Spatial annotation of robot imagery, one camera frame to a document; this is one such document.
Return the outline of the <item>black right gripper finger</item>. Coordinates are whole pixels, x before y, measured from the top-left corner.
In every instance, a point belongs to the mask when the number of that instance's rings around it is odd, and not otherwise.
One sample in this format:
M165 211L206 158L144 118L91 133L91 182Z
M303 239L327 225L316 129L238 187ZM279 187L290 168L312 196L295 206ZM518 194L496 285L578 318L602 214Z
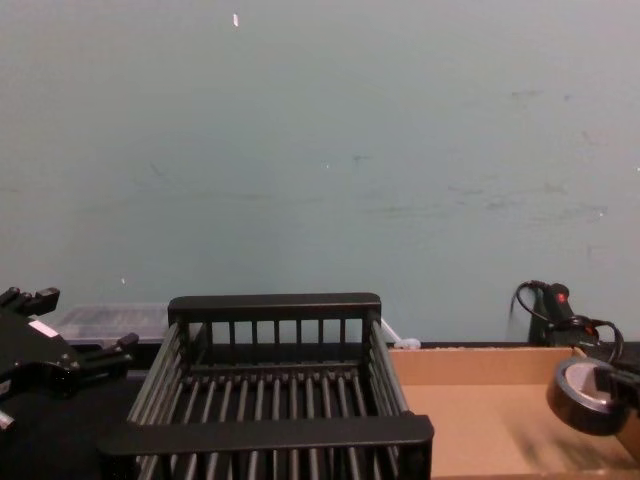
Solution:
M595 373L598 390L610 394L614 401L639 400L639 376L632 372L598 370Z

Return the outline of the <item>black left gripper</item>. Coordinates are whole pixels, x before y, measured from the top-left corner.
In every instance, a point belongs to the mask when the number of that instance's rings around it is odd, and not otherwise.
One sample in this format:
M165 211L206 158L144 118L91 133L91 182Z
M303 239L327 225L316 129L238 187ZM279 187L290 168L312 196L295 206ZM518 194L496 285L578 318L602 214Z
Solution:
M139 345L129 333L109 347L78 352L32 316L57 308L60 290L35 293L10 287L1 293L1 397L45 391L71 397L79 390L127 375Z

